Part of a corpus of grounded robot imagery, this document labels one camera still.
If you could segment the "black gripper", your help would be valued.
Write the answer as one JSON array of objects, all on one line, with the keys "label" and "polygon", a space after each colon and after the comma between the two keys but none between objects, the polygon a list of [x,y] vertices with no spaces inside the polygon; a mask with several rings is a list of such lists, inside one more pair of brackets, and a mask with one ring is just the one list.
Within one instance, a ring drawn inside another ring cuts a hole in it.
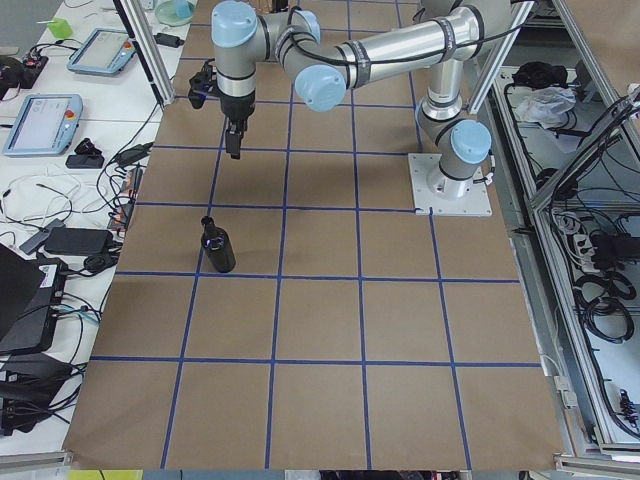
[{"label": "black gripper", "polygon": [[255,94],[235,97],[222,93],[221,110],[231,122],[225,130],[226,153],[234,160],[241,158],[242,132],[248,130],[248,120],[255,111]]}]

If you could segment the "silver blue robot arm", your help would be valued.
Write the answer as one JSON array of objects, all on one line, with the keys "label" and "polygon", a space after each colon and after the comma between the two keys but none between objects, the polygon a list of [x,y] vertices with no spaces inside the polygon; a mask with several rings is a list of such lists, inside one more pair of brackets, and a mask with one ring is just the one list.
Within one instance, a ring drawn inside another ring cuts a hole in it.
[{"label": "silver blue robot arm", "polygon": [[255,110],[256,65],[277,62],[298,97],[315,112],[339,105],[347,91],[421,68],[432,68],[417,107],[420,128],[441,148],[426,175],[429,190],[444,200],[468,194],[488,158],[491,135],[460,116],[465,61],[514,32],[509,1],[447,1],[415,24],[337,46],[320,43],[316,16],[299,7],[259,15],[242,1],[223,1],[211,13],[215,69],[207,89],[227,119],[225,147],[239,158],[248,119]]}]

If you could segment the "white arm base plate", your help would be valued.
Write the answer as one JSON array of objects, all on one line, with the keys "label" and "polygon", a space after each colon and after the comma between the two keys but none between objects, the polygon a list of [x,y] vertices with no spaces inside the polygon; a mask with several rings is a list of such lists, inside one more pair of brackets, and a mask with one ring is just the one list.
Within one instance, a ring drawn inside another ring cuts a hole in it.
[{"label": "white arm base plate", "polygon": [[481,179],[482,168],[466,180],[452,180],[440,170],[441,154],[408,155],[409,173],[416,215],[447,217],[489,217],[492,208],[488,187]]}]

